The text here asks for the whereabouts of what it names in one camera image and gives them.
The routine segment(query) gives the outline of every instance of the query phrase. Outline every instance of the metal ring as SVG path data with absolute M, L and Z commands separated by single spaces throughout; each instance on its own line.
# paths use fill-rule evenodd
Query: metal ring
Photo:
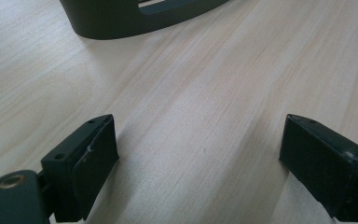
M 25 181 L 25 175 L 12 175 L 0 183 L 1 189 L 11 189 Z

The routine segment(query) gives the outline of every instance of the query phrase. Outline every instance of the black clamp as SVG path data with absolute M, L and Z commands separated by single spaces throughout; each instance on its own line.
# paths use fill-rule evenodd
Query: black clamp
M 321 123 L 288 115 L 280 160 L 330 217 L 358 222 L 358 145 Z
M 112 115 L 91 119 L 43 159 L 43 170 L 0 177 L 0 223 L 46 224 L 86 219 L 118 160 Z

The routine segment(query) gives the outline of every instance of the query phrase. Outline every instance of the light wood surface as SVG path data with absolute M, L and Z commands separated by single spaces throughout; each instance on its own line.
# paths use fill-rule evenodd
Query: light wood surface
M 358 143 L 358 1 L 231 0 L 96 41 L 58 0 L 0 0 L 0 176 L 115 116 L 85 223 L 337 223 L 278 162 L 288 113 Z

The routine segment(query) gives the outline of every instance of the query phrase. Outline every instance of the wood grain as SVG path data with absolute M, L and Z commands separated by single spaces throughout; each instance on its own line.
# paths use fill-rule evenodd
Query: wood grain
M 109 113 L 121 159 L 85 223 L 337 223 L 278 157 L 288 113 L 358 143 L 358 1 L 231 0 L 96 41 L 59 1 L 0 0 L 0 175 Z

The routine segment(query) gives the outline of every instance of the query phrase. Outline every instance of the black plastic bracket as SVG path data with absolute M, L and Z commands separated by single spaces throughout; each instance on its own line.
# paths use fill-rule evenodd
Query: black plastic bracket
M 288 115 L 280 160 L 330 217 L 358 222 L 358 145 L 321 123 Z
M 91 119 L 43 159 L 43 171 L 0 177 L 0 223 L 49 223 L 86 219 L 118 160 L 112 115 Z
M 187 21 L 228 0 L 165 0 L 139 7 L 138 0 L 61 0 L 78 35 L 118 39 Z

